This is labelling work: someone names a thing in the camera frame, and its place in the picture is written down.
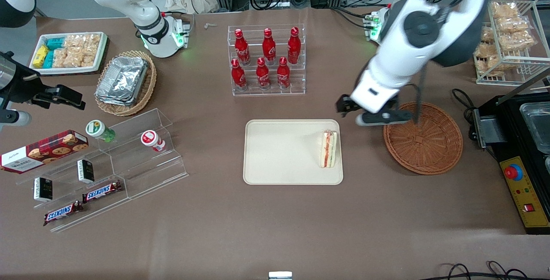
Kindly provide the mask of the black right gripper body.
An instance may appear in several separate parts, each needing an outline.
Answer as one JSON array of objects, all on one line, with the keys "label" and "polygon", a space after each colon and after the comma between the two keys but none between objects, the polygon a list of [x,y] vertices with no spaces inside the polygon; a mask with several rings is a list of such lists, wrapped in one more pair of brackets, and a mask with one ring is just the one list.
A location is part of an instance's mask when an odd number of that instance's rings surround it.
[{"label": "black right gripper body", "polygon": [[40,73],[15,61],[12,52],[2,52],[0,57],[0,95],[1,108],[6,109],[9,102],[40,104],[35,96],[43,91]]}]

